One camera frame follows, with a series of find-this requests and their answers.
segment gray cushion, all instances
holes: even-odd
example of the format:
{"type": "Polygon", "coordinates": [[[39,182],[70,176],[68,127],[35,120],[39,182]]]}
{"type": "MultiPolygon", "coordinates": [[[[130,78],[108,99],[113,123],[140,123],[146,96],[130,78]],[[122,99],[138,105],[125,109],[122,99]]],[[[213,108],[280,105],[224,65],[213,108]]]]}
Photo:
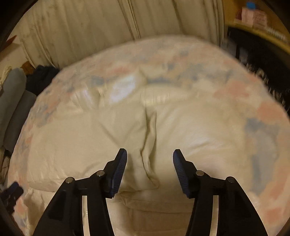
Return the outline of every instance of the gray cushion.
{"type": "Polygon", "coordinates": [[[22,126],[24,125],[35,100],[36,95],[25,90],[10,119],[4,136],[4,147],[10,153],[14,151],[22,126]]]}
{"type": "Polygon", "coordinates": [[[3,83],[0,91],[0,147],[3,145],[4,135],[8,123],[22,97],[26,85],[23,69],[13,69],[3,83]]]}

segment bed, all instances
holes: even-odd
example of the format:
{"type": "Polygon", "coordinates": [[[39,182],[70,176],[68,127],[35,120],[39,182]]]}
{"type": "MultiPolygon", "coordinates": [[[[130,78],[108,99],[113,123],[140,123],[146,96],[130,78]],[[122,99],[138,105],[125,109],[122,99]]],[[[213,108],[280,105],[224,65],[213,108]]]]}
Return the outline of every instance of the bed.
{"type": "MultiPolygon", "coordinates": [[[[126,43],[72,64],[38,96],[8,173],[8,184],[17,181],[24,188],[14,218],[25,235],[32,234],[67,175],[87,177],[114,158],[117,147],[106,146],[104,153],[110,154],[101,155],[103,162],[92,161],[88,155],[98,150],[90,137],[98,137],[78,139],[58,128],[82,132],[91,127],[86,122],[92,117],[100,120],[100,114],[102,122],[110,124],[110,110],[120,106],[128,113],[113,114],[124,116],[121,123],[112,121],[115,127],[126,119],[130,124],[143,122],[135,129],[146,133],[143,144],[137,144],[143,166],[135,165],[135,153],[131,168],[138,170],[136,179],[144,175],[146,180],[122,183],[115,199],[107,201],[115,235],[185,235],[193,200],[182,194],[174,170],[172,154],[177,148],[212,177],[234,176],[269,236],[281,230],[290,217],[286,112],[259,78],[217,46],[194,37],[166,36],[126,43]],[[139,109],[142,115],[134,118],[139,109]],[[57,141],[63,148],[56,148],[57,141]]],[[[88,235],[85,199],[83,211],[88,235]]],[[[211,235],[217,212],[214,199],[211,235]]]]}

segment wooden shelf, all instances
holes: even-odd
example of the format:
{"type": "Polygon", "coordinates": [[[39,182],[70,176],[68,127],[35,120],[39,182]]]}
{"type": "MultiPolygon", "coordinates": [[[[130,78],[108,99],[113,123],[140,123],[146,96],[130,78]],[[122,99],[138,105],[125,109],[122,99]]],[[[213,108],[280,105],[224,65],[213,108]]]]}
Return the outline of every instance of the wooden shelf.
{"type": "Polygon", "coordinates": [[[230,27],[241,29],[241,30],[247,31],[251,34],[257,35],[257,36],[273,43],[274,45],[278,46],[279,48],[283,49],[285,52],[290,54],[290,45],[289,44],[283,42],[282,40],[274,37],[271,34],[268,34],[267,32],[265,32],[263,30],[251,28],[251,27],[248,27],[246,25],[235,23],[235,22],[232,22],[232,23],[228,22],[227,25],[230,27]]]}

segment curtain fold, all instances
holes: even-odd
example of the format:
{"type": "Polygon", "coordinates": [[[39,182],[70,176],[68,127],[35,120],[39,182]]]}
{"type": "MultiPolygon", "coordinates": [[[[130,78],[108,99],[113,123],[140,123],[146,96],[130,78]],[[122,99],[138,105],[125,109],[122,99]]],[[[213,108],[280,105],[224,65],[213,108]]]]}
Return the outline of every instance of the curtain fold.
{"type": "Polygon", "coordinates": [[[33,66],[60,69],[131,40],[185,34],[220,45],[222,0],[39,0],[16,26],[33,66]]]}

